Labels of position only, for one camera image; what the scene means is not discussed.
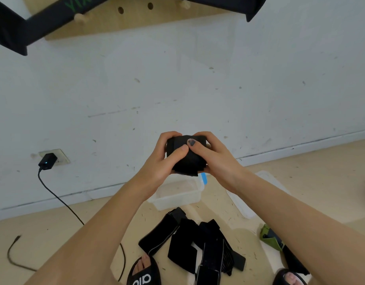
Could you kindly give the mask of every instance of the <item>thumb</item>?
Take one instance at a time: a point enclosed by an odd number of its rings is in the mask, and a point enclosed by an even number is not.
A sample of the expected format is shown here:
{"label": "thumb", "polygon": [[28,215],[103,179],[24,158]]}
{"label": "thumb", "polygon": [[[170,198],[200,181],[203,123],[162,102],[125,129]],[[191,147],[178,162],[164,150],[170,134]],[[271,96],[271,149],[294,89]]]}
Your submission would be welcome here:
{"label": "thumb", "polygon": [[172,168],[177,162],[184,158],[186,154],[188,154],[188,151],[189,147],[184,144],[173,151],[173,153],[165,159],[165,162]]}
{"label": "thumb", "polygon": [[188,139],[187,143],[190,150],[204,158],[206,161],[208,161],[208,159],[210,159],[214,153],[212,150],[206,148],[204,145],[194,139]]}

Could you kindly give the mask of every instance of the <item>wooden peg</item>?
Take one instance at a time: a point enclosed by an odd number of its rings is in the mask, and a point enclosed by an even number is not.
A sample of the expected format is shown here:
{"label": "wooden peg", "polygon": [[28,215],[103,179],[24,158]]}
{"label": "wooden peg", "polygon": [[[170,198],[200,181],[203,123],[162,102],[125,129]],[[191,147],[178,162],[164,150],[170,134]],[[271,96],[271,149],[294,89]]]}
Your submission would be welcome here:
{"label": "wooden peg", "polygon": [[187,0],[182,0],[180,2],[180,7],[183,8],[183,9],[188,10],[188,9],[190,9],[190,2],[187,1]]}
{"label": "wooden peg", "polygon": [[79,25],[85,25],[89,21],[89,15],[88,13],[86,14],[77,13],[74,15],[74,20]]}

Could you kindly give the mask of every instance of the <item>green object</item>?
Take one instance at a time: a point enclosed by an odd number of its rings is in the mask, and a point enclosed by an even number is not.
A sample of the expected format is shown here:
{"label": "green object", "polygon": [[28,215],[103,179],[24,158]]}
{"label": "green object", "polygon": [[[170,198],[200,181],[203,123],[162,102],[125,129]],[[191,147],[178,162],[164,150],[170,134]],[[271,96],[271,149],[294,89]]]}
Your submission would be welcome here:
{"label": "green object", "polygon": [[260,231],[259,238],[265,242],[265,244],[271,246],[272,248],[283,251],[285,246],[284,242],[275,234],[275,232],[265,224]]}

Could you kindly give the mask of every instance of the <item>forearm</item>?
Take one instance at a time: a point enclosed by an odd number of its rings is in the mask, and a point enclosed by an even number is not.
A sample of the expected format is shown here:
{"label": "forearm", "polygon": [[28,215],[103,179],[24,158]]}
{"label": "forearm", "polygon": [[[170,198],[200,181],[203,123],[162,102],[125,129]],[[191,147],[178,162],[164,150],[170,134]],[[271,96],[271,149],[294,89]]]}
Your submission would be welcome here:
{"label": "forearm", "polygon": [[139,186],[125,184],[26,284],[100,284],[142,204]]}
{"label": "forearm", "polygon": [[317,279],[324,284],[365,283],[365,236],[247,170],[236,184],[243,201]]}

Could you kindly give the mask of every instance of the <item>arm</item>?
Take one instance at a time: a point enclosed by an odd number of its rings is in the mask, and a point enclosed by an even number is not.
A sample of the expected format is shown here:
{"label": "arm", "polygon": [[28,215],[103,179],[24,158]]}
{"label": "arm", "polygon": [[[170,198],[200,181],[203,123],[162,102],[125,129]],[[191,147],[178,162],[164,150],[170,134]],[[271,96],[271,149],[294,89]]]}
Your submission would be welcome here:
{"label": "arm", "polygon": [[227,190],[237,194],[287,244],[312,275],[324,284],[365,284],[365,236],[313,209],[243,168],[210,132],[211,150],[189,148],[207,162]]}
{"label": "arm", "polygon": [[184,145],[164,159],[166,141],[177,132],[161,134],[155,150],[139,172],[75,233],[26,285],[97,285],[108,270],[123,235],[143,201],[152,196],[188,153]]}

